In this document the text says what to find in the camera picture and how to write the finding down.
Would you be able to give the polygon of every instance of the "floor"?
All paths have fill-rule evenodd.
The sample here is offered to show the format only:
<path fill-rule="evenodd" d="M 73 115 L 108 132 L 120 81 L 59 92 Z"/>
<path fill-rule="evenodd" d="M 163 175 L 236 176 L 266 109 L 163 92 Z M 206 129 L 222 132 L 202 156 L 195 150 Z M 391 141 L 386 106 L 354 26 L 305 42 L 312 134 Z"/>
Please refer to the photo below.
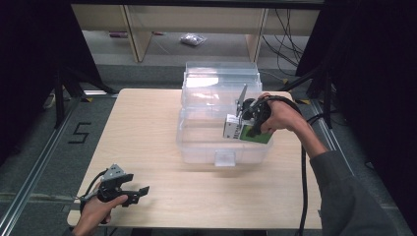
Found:
<path fill-rule="evenodd" d="M 249 61 L 244 35 L 204 33 L 202 36 L 207 40 L 203 44 L 194 47 L 180 42 L 179 39 L 184 33 L 162 32 L 159 33 L 161 35 L 154 35 L 144 61 L 136 63 L 127 38 L 110 37 L 107 31 L 84 31 L 86 41 L 89 44 L 89 49 L 97 67 L 132 66 L 154 67 L 157 69 L 159 67 L 185 67 L 187 61 Z M 290 58 L 293 63 L 287 62 L 282 58 L 277 59 L 276 54 L 267 46 L 266 41 L 269 45 L 277 49 L 280 46 L 278 40 L 281 39 L 282 36 L 275 37 L 274 35 L 266 35 L 266 40 L 262 42 L 260 57 L 257 62 L 260 72 L 264 73 L 265 76 L 268 76 L 267 73 L 271 71 L 279 72 L 280 77 L 278 79 L 280 82 L 286 78 L 293 79 L 291 75 L 296 69 L 293 63 L 296 63 L 298 59 L 297 54 L 289 49 L 291 48 L 291 44 L 288 38 L 285 39 L 285 44 L 289 48 L 282 47 L 280 51 Z M 303 49 L 308 41 L 308 37 L 292 37 L 292 41 L 299 48 Z M 305 86 L 295 88 L 292 91 L 292 95 L 295 98 L 304 98 Z M 320 103 L 319 100 L 313 101 L 313 103 L 315 102 L 316 104 Z M 11 235 L 52 235 L 59 234 L 59 232 L 63 231 L 63 225 L 65 225 L 63 220 L 65 220 L 66 214 L 68 213 L 68 205 L 72 202 L 69 193 L 77 192 L 78 189 L 77 186 L 66 186 L 65 183 L 68 179 L 74 182 L 79 182 L 83 179 L 83 174 L 74 173 L 83 173 L 88 167 L 88 156 L 91 155 L 94 150 L 93 146 L 99 140 L 98 131 L 102 130 L 105 125 L 106 118 L 111 111 L 113 103 L 114 99 L 97 99 L 95 107 L 81 102 L 77 109 L 75 109 L 74 112 L 76 115 L 74 116 L 83 114 L 83 117 L 86 117 L 86 114 L 88 114 L 89 119 L 99 124 L 99 127 L 96 128 L 97 134 L 91 135 L 93 141 L 90 144 L 88 143 L 79 147 L 77 151 L 75 151 L 73 146 L 54 147 L 52 149 L 54 155 L 61 158 L 72 158 L 73 156 L 74 160 L 63 160 L 57 157 L 51 158 L 47 167 L 43 172 L 41 171 L 39 173 L 39 179 L 35 180 L 38 181 L 36 182 L 37 185 L 35 185 L 33 192 L 30 192 L 30 200 L 19 220 L 14 222 L 16 225 Z M 301 107 L 306 117 L 321 112 L 321 110 L 317 110 L 320 109 L 319 105 L 301 105 Z M 53 135 L 53 130 L 48 125 L 54 121 L 53 112 L 53 109 L 46 109 L 38 118 L 38 125 L 33 127 L 28 134 L 26 140 L 28 145 L 19 154 L 26 158 L 12 157 L 0 167 L 0 181 L 2 183 L 0 188 L 0 212 L 6 212 L 10 202 L 22 190 L 20 187 L 23 186 L 25 181 L 30 181 L 27 177 L 30 175 L 32 167 L 37 164 L 37 157 L 44 152 L 43 148 L 48 143 L 49 137 Z M 83 122 L 83 120 L 73 120 L 70 122 L 61 142 L 66 142 L 67 144 L 72 139 L 70 133 L 80 122 Z M 346 156 L 352 156 L 349 158 L 352 171 L 392 218 L 399 235 L 412 235 L 378 175 L 364 165 L 366 155 L 362 152 L 360 146 L 356 144 L 348 124 L 345 123 L 340 114 L 332 116 L 332 122 L 334 124 L 332 130 L 328 130 L 326 124 L 322 121 L 318 122 L 314 129 L 323 140 L 327 141 L 327 146 L 339 148 Z M 76 156 L 80 152 L 84 153 L 85 156 Z M 62 161 L 68 161 L 67 163 L 69 164 L 63 166 Z M 47 223 L 44 223 L 42 217 L 40 217 L 42 215 L 45 215 L 45 219 L 47 218 Z M 129 235 L 130 232 L 129 229 L 119 229 L 114 235 Z M 175 235 L 178 232 L 156 230 L 154 235 L 172 235 L 172 233 Z M 268 231 L 268 235 L 272 236 L 293 235 L 293 233 L 292 230 Z M 320 230 L 310 230 L 306 231 L 305 235 L 320 234 Z"/>

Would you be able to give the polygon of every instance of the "clear plastic container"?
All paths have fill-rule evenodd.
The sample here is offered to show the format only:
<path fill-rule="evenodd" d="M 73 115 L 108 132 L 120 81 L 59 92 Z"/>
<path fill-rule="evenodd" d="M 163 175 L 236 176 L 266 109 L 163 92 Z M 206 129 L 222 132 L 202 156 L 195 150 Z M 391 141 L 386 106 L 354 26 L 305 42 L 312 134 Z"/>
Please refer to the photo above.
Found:
<path fill-rule="evenodd" d="M 227 114 L 236 113 L 244 85 L 246 98 L 257 98 L 262 83 L 254 63 L 189 62 L 184 73 L 177 145 L 187 163 L 234 166 L 260 163 L 272 144 L 225 139 Z"/>

